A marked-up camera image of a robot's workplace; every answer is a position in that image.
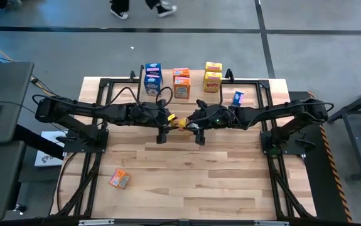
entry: sneaker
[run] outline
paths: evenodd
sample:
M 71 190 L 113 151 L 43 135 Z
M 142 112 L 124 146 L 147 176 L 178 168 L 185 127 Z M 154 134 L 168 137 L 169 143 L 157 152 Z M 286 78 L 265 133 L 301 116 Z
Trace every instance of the sneaker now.
M 121 12 L 121 13 L 115 12 L 115 10 L 113 9 L 113 6 L 110 7 L 110 12 L 120 19 L 127 19 L 129 17 L 129 14 L 126 12 Z
M 156 8 L 158 9 L 158 16 L 160 18 L 171 15 L 175 13 L 178 9 L 177 6 L 171 6 L 170 3 L 166 1 L 161 1 L 159 4 L 156 5 Z

